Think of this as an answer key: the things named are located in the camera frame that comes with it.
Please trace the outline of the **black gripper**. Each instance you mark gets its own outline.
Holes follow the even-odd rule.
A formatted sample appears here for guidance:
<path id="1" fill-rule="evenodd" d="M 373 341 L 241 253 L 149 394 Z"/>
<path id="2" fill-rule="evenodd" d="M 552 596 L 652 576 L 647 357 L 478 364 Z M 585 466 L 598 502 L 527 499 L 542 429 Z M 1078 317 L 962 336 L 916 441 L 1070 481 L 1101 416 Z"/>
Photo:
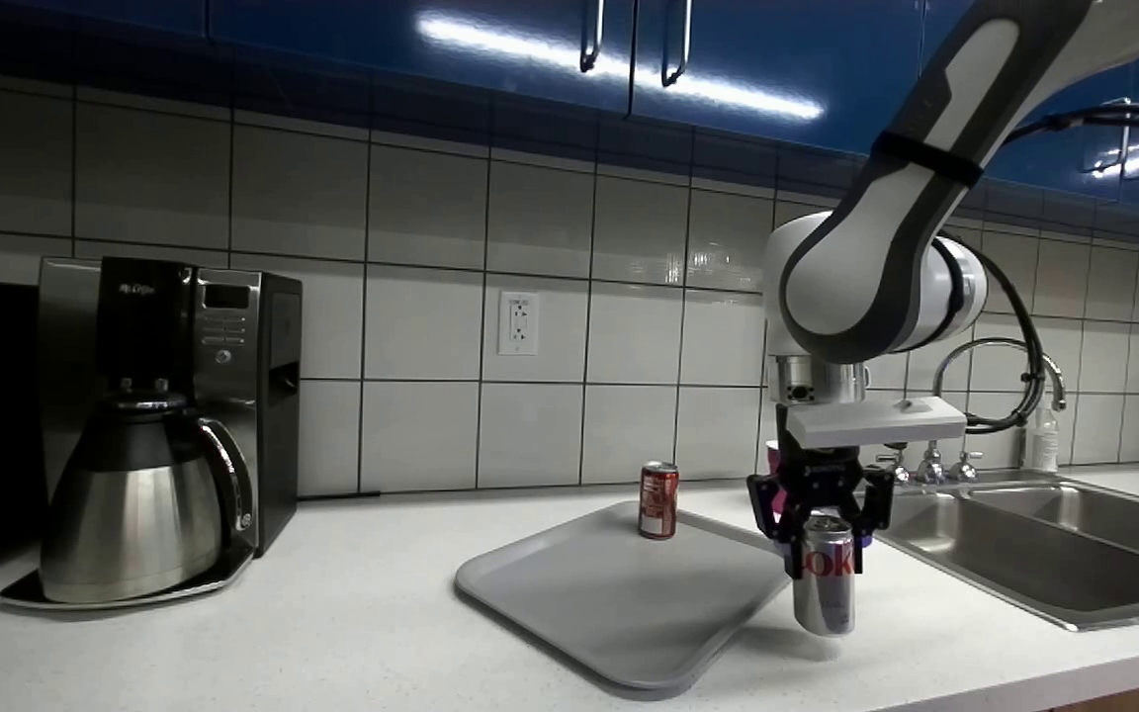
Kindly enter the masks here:
<path id="1" fill-rule="evenodd" d="M 820 510 L 855 510 L 855 563 L 867 563 L 867 544 L 888 524 L 892 477 L 882 466 L 861 466 L 855 452 L 807 452 L 782 453 L 780 473 L 750 473 L 747 502 L 757 531 L 780 544 L 796 542 L 796 515 L 787 499 Z"/>

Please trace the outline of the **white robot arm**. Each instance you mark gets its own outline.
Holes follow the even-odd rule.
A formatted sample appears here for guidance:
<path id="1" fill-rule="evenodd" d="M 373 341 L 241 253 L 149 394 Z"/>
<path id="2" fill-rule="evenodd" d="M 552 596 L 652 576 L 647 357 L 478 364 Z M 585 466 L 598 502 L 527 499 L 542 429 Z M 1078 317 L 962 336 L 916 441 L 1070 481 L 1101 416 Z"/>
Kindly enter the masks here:
<path id="1" fill-rule="evenodd" d="M 750 502 L 790 576 L 801 576 L 815 510 L 850 524 L 850 567 L 888 524 L 892 481 L 858 466 L 867 441 L 954 437 L 969 427 L 940 394 L 861 394 L 869 358 L 944 341 L 985 310 L 989 265 L 940 225 L 1031 105 L 1130 60 L 1139 0 L 974 0 L 840 205 L 768 237 L 780 473 L 750 477 Z"/>

